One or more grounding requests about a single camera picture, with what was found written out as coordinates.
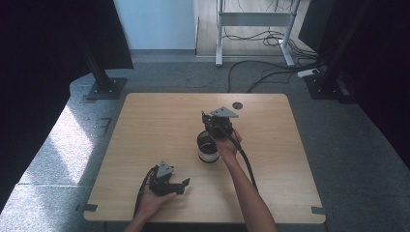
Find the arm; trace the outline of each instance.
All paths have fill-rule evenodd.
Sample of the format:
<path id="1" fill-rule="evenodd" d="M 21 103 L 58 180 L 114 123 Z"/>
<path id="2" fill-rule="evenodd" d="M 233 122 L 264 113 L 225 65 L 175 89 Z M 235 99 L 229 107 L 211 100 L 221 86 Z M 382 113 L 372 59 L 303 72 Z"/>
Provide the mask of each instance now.
<path id="1" fill-rule="evenodd" d="M 145 223 L 157 212 L 161 205 L 174 198 L 176 195 L 176 192 L 172 192 L 165 196 L 157 196 L 150 191 L 148 186 L 145 186 L 141 202 L 139 203 L 138 211 L 136 212 L 132 222 L 130 222 L 125 231 L 142 231 Z"/>
<path id="2" fill-rule="evenodd" d="M 234 139 L 241 142 L 242 137 L 239 133 L 235 131 L 232 135 Z M 235 145 L 228 138 L 215 139 L 215 142 L 232 177 L 248 231 L 277 232 L 278 227 L 271 212 L 236 160 L 237 149 Z"/>

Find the white wall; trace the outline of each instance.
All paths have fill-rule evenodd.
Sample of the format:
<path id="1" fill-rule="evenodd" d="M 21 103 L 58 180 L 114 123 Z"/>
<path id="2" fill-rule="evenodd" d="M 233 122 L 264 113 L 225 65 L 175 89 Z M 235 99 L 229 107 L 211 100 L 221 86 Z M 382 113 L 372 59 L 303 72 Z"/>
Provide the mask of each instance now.
<path id="1" fill-rule="evenodd" d="M 129 49 L 195 49 L 192 0 L 114 0 Z"/>

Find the black tripod base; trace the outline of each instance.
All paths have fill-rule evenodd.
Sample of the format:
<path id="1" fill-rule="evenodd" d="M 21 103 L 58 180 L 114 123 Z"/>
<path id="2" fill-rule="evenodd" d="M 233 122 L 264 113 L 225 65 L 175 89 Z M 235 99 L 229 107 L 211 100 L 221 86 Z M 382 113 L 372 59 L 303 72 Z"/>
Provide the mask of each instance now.
<path id="1" fill-rule="evenodd" d="M 109 78 L 109 88 L 101 89 L 95 82 L 90 93 L 84 97 L 86 100 L 118 100 L 126 83 L 127 79 L 124 77 Z"/>
<path id="2" fill-rule="evenodd" d="M 341 79 L 337 80 L 334 88 L 323 88 L 325 78 L 321 75 L 304 77 L 310 96 L 314 100 L 338 100 L 340 103 L 356 103 L 353 95 L 345 87 Z"/>

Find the wooden table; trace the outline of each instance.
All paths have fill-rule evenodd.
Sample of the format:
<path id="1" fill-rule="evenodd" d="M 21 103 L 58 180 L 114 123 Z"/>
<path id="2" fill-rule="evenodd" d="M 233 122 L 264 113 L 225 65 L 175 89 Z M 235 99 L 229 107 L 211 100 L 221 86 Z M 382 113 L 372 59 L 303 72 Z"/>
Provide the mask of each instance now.
<path id="1" fill-rule="evenodd" d="M 233 102 L 243 108 L 235 110 Z M 110 140 L 88 204 L 88 220 L 130 221 L 148 170 L 165 160 L 175 166 L 171 183 L 190 178 L 184 195 L 164 205 L 152 222 L 243 222 L 223 161 L 198 157 L 204 131 L 201 110 L 225 106 L 243 137 L 259 192 L 277 223 L 323 223 L 322 208 L 292 111 L 281 94 L 129 94 Z M 246 170 L 240 155 L 238 161 Z"/>

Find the person's left hand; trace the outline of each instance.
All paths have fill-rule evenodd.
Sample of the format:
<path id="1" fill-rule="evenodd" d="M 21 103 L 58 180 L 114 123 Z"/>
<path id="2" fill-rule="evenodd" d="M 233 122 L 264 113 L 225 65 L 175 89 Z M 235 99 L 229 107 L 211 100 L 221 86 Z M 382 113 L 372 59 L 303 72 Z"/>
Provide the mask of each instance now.
<path id="1" fill-rule="evenodd" d="M 138 211 L 134 218 L 139 218 L 146 222 L 157 212 L 161 205 L 174 198 L 176 195 L 176 192 L 172 192 L 165 196 L 157 196 L 150 190 L 148 185 L 146 185 L 141 195 Z"/>

